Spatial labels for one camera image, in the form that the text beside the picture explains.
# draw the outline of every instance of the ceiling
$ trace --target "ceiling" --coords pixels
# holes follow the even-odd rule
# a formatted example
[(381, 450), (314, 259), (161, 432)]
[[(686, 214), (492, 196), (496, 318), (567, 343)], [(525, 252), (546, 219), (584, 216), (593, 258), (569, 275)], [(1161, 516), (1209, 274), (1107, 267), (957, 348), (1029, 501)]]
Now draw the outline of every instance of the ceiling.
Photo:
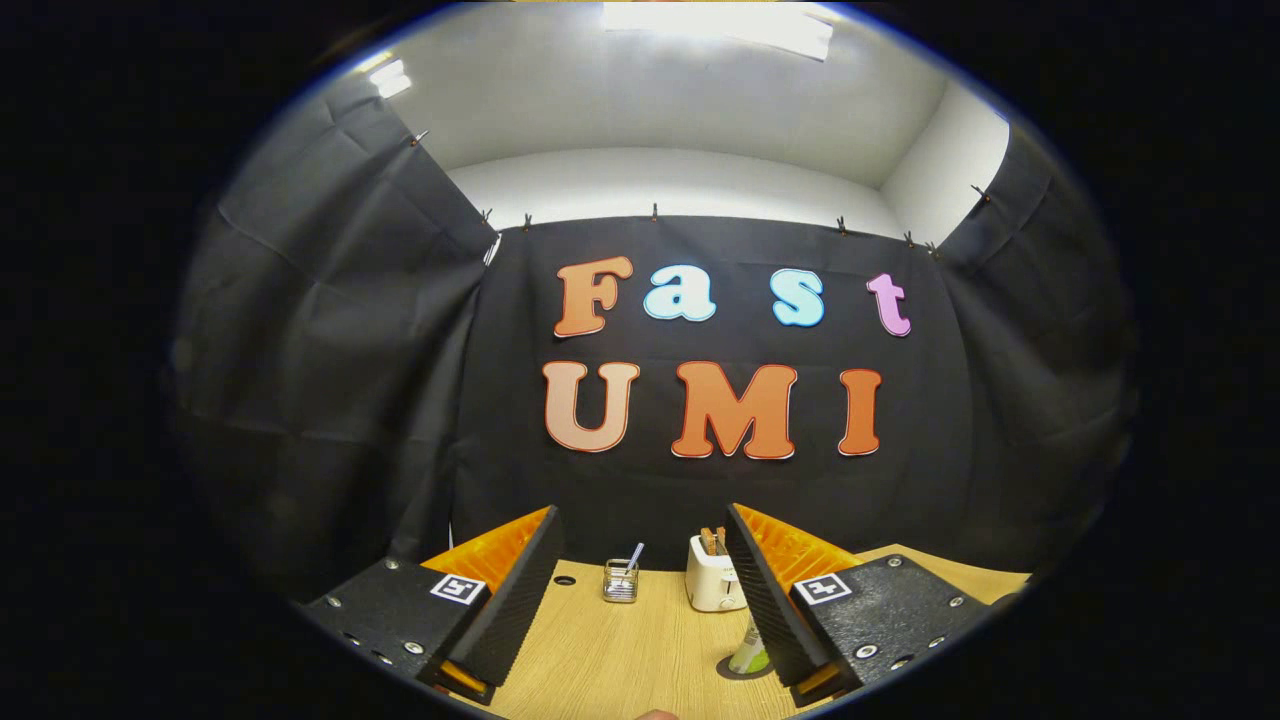
[(872, 188), (928, 124), (946, 76), (831, 14), (826, 61), (731, 38), (604, 32), (598, 3), (471, 3), (398, 40), (390, 99), (453, 170), (598, 147), (728, 152)]

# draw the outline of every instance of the black backdrop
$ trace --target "black backdrop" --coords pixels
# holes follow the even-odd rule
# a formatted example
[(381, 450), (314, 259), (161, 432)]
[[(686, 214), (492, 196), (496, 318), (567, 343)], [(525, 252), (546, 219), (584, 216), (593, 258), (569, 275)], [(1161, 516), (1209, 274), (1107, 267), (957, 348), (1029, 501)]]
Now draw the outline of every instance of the black backdrop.
[[(1015, 128), (1005, 161), (934, 255), (836, 228), (730, 218), (614, 218), (511, 228), (481, 288), (462, 369), (453, 523), (457, 539), (553, 502), (571, 560), (603, 562), (646, 543), (646, 564), (684, 568), (687, 538), (727, 502), (773, 514), (850, 550), (902, 543), (961, 562), (1030, 571), (1055, 560), (1100, 510), (1135, 410), (1133, 310), (1114, 251), (1078, 186)], [(557, 338), (559, 268), (613, 256), (634, 274), (598, 333)], [(696, 265), (716, 314), (658, 320), (649, 275)], [(769, 277), (810, 270), (826, 314), (773, 318)], [(904, 288), (905, 337), (882, 327), (867, 282)], [(543, 427), (541, 368), (588, 366), (577, 413), (604, 413), (602, 363), (640, 366), (626, 437), (584, 454)], [(792, 366), (795, 455), (759, 461), (671, 452), (685, 388), (676, 368), (714, 361), (741, 396), (764, 364)], [(836, 451), (842, 370), (876, 370), (879, 448)]]
[[(564, 511), (568, 557), (589, 562), (646, 542), (646, 566), (681, 569), (689, 536), (742, 502), (854, 551), (902, 543), (1032, 571), (1103, 501), (1134, 410), (1132, 309), (1078, 183), (1016, 123), (989, 202), (975, 197), (937, 252), (641, 217), (508, 228), (488, 269), (495, 233), (369, 83), (323, 88), (270, 129), (207, 213), (170, 363), (204, 493), (291, 597), (388, 552), (429, 557), (451, 519), (465, 541), (548, 503)], [(618, 255), (634, 275), (604, 331), (556, 338), (559, 268)], [(644, 311), (649, 275), (669, 265), (709, 273), (714, 316)], [(774, 320), (783, 268), (822, 278), (815, 327)], [(905, 337), (868, 292), (882, 273), (904, 290)], [(640, 365), (620, 446), (549, 437), (553, 360), (589, 366), (586, 427), (603, 415), (595, 369)], [(739, 395), (760, 365), (795, 368), (794, 456), (673, 456), (676, 368), (691, 360), (718, 363)], [(847, 369), (882, 377), (879, 448), (860, 457), (835, 450)]]

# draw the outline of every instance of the green bottle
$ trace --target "green bottle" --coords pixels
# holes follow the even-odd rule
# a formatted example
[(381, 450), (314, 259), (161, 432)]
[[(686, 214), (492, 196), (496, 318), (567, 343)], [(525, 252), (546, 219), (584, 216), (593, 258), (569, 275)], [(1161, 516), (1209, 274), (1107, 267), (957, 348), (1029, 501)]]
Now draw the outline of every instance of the green bottle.
[(760, 639), (760, 632), (755, 629), (755, 619), (749, 618), (746, 621), (746, 637), (742, 638), (742, 644), (739, 646), (733, 657), (728, 659), (728, 671), (739, 675), (750, 675), (751, 673), (759, 673), (768, 664), (769, 655), (764, 652), (764, 641)]

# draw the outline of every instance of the wooden table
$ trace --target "wooden table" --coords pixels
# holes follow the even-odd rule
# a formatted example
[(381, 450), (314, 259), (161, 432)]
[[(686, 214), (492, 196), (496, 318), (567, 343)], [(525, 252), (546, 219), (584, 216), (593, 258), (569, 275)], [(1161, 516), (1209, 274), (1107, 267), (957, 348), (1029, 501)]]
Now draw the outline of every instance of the wooden table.
[[(1019, 591), (1028, 578), (899, 544), (858, 556), (874, 560), (891, 553), (915, 560), (986, 603)], [(627, 605), (602, 598), (599, 565), (562, 560), (556, 575), (577, 582), (548, 584), (507, 683), (485, 708), (489, 712), (512, 720), (635, 720), (658, 708), (680, 720), (778, 720), (829, 702), (797, 710), (774, 673), (753, 680), (717, 674), (716, 664), (741, 644), (749, 611), (694, 610), (684, 571), (641, 569), (637, 600)]]

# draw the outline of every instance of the cup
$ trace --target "cup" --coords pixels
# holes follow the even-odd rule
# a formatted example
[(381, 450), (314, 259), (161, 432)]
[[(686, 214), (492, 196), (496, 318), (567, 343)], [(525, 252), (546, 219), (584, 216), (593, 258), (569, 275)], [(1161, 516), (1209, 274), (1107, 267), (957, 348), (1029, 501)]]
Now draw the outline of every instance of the cup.
[(604, 564), (604, 600), (605, 602), (635, 602), (636, 591), (640, 587), (640, 566), (635, 565), (627, 570), (631, 560), (614, 559)]

